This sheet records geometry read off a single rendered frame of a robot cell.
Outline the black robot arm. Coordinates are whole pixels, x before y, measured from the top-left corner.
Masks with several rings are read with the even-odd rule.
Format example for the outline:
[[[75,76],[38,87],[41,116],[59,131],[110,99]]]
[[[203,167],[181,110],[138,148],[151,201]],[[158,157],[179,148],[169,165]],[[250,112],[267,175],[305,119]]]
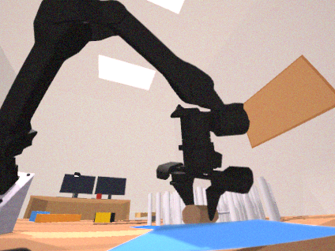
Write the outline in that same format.
[[[250,120],[243,103],[224,104],[210,75],[183,61],[117,0],[43,0],[33,21],[35,43],[0,108],[0,196],[18,181],[15,156],[38,133],[31,120],[63,62],[89,41],[120,36],[157,69],[184,102],[171,118],[180,118],[182,139],[237,136]],[[211,132],[210,132],[211,130]]]

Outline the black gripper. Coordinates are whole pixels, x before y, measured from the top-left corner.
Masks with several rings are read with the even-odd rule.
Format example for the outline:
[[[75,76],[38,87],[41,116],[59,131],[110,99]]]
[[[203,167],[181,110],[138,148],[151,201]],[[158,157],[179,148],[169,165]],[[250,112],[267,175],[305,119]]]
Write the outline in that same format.
[[[181,196],[185,206],[194,205],[193,183],[195,178],[210,180],[205,190],[209,220],[212,221],[221,195],[226,191],[248,194],[254,184],[253,172],[249,167],[228,167],[223,171],[213,170],[213,142],[209,138],[183,139],[179,151],[183,151],[183,163],[170,162],[159,165],[156,178],[167,180]]]

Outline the yellow box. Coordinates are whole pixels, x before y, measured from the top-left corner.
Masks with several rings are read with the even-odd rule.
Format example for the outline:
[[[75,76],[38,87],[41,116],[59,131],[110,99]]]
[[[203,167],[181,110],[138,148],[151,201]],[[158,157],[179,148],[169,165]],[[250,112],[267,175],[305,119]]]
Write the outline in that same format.
[[[95,214],[94,223],[111,223],[115,221],[115,213],[101,212]]]

